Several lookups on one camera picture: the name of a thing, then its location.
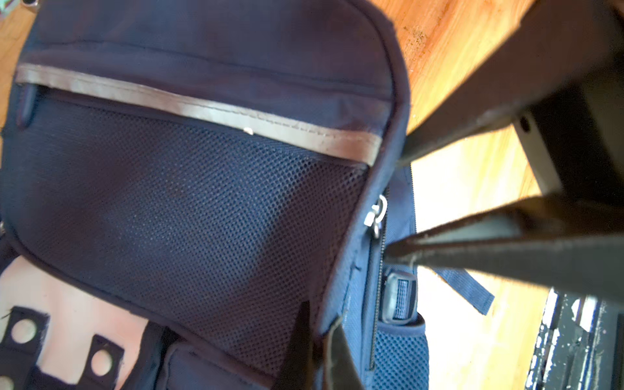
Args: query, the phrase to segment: wood grain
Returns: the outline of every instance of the wood grain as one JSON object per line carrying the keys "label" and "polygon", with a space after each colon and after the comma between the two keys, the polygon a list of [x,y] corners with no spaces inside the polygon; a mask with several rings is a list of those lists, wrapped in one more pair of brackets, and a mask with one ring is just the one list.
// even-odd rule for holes
{"label": "wood grain", "polygon": [[[518,25],[532,0],[374,0],[395,23],[412,85],[410,129],[422,122]],[[0,22],[0,112],[34,15]],[[512,129],[462,140],[412,165],[420,230],[538,194]],[[496,299],[482,316],[428,269],[419,271],[430,388],[521,389],[547,290],[473,273]]]}

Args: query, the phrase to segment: metal zipper pull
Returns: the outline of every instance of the metal zipper pull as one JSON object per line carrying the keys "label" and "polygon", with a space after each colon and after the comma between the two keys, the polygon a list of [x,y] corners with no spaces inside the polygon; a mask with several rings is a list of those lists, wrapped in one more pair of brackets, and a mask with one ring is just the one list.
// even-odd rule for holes
{"label": "metal zipper pull", "polygon": [[378,239],[380,236],[379,226],[381,221],[384,220],[386,211],[388,210],[388,201],[386,200],[386,197],[384,195],[380,195],[379,200],[371,207],[371,209],[372,210],[368,212],[366,218],[364,219],[364,224],[373,229],[373,237]]}

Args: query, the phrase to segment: screw hole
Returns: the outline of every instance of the screw hole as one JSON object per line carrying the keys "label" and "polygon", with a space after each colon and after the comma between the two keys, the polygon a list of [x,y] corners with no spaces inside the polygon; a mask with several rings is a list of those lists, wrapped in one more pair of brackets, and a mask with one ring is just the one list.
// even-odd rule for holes
{"label": "screw hole", "polygon": [[527,117],[520,118],[520,127],[525,133],[531,132],[531,124],[529,123]]}

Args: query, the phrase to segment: blue webbing strap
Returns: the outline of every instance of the blue webbing strap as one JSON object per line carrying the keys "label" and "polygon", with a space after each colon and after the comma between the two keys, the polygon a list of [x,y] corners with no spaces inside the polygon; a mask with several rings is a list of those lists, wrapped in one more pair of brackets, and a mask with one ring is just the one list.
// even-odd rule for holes
{"label": "blue webbing strap", "polygon": [[492,306],[494,295],[486,290],[476,281],[466,270],[456,270],[452,268],[433,268],[434,272],[453,290],[463,296],[478,312],[487,315]]}

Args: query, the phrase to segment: zipper teeth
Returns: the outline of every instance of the zipper teeth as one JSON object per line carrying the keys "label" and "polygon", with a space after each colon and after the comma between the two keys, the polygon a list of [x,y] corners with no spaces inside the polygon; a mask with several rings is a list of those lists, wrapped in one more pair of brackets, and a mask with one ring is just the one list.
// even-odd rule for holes
{"label": "zipper teeth", "polygon": [[[386,201],[388,201],[389,190],[386,188],[384,191],[384,196],[386,197]],[[377,278],[377,298],[375,299],[375,317],[373,323],[373,342],[371,343],[371,359],[370,365],[368,367],[369,370],[373,370],[375,368],[375,342],[377,339],[377,321],[379,318],[379,305],[381,304],[381,277],[383,275],[383,265],[384,265],[384,254],[386,252],[386,226],[388,225],[388,220],[384,223],[382,227],[383,232],[381,233],[381,248],[379,251],[379,274]]]}

